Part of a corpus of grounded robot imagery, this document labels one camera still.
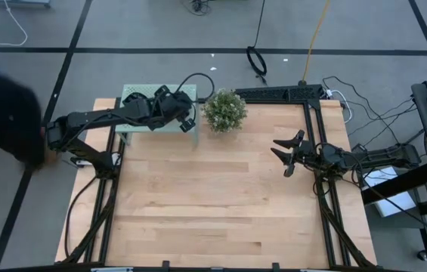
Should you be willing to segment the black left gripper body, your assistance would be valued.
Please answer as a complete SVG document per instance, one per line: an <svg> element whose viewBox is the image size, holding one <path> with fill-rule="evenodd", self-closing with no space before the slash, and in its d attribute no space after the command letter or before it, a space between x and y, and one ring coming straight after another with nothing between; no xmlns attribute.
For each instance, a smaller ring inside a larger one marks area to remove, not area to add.
<svg viewBox="0 0 427 272"><path fill-rule="evenodd" d="M154 93L153 129L162 128L171 121L180 122L179 128L188 132L195 126L190 117L193 101L183 91L170 92L166 85L161 85Z"/></svg>

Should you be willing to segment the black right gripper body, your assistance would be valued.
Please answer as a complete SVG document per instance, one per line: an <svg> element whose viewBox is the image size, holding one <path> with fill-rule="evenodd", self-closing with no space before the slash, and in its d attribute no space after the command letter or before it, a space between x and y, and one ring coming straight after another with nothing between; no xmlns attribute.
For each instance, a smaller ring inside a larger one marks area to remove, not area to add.
<svg viewBox="0 0 427 272"><path fill-rule="evenodd" d="M321 176L343 175L349 170L349 163L346 161L348 153L342 148L328 143L312 145L310 141L304 140L305 132L299 130L294 136L297 139L297 146L291 148L292 164L285 165L284 177L290 177L295 169L295 164L300 163L306 168L311 168Z"/></svg>

